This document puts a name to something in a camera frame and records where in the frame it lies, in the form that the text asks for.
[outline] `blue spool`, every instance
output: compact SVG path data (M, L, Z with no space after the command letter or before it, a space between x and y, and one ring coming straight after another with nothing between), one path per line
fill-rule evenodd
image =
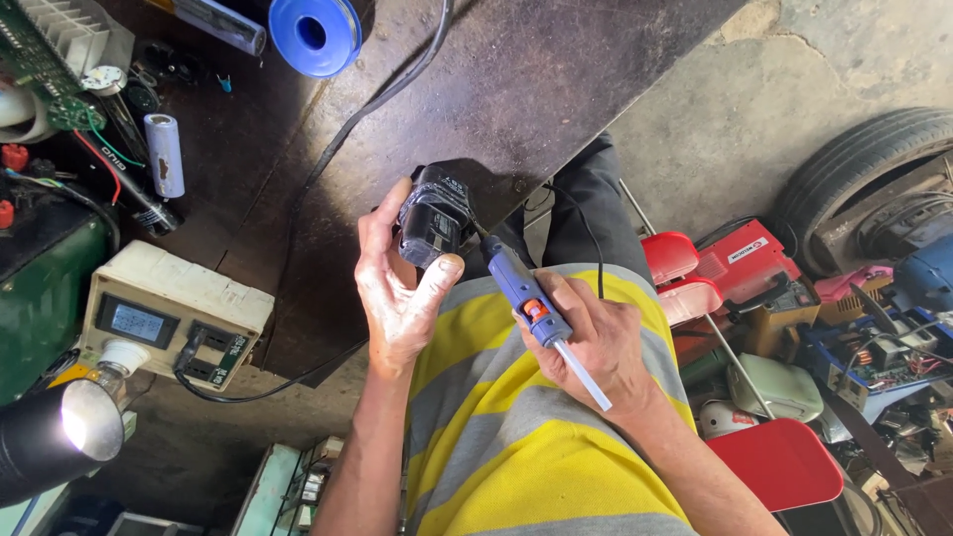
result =
M348 0L274 0L268 26L285 61L314 78L344 71L360 52L360 22Z

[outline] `person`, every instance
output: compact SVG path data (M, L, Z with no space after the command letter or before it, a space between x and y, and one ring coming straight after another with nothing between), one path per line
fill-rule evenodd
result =
M428 536L785 534L695 431L619 177L608 134L556 174L548 268L535 271L608 411L528 333L478 252L417 282L392 239L410 179L358 221L370 363L313 536L390 536L401 517ZM574 201L605 259L605 299ZM493 233L534 268L522 220Z

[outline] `concrete floor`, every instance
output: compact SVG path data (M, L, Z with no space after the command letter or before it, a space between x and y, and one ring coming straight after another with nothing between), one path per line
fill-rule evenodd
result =
M947 4L744 7L609 128L655 227L699 237L731 217L765 213L794 169L850 126L902 107L953 107ZM547 227L543 219L527 233L537 258ZM228 526L268 443L305 446L347 432L366 360L355 356L317 389L239 405L202 402L160 378L132 407L138 431L119 460L85 487L134 511ZM278 382L245 367L228 394ZM159 459L157 449L177 456Z

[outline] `workbench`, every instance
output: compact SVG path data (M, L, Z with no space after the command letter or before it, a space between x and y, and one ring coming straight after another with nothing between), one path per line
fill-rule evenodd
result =
M267 0L220 1L267 24ZM318 154L426 46L440 8L438 0L355 2L360 56L318 81L293 71L271 45L259 67L258 58L144 2L101 4L137 38L201 51L213 72L232 80L231 93L214 78L161 91L163 112L179 122L187 193L172 203L186 222L150 241L269 293L286 253L290 207ZM480 220L499 222L743 4L457 5L434 63L356 127L305 200L265 369L293 377L366 337L353 280L356 221L399 176L444 162L474 192Z

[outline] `hand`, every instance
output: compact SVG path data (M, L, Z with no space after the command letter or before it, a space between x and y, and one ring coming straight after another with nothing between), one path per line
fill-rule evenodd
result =
M463 259L444 255L418 284L416 268L400 257L392 229L410 191L411 179L401 178L376 211L357 221L361 255L355 280L371 331L371 366L387 377L413 370L434 336L440 302L463 274Z
M564 278L548 270L536 270L536 279L572 326L573 335L566 342L612 407L601 411L559 352L543 348L523 318L513 312L523 342L536 355L542 375L612 423L648 407L659 388L642 363L641 310L628 303L597 298L582 279Z

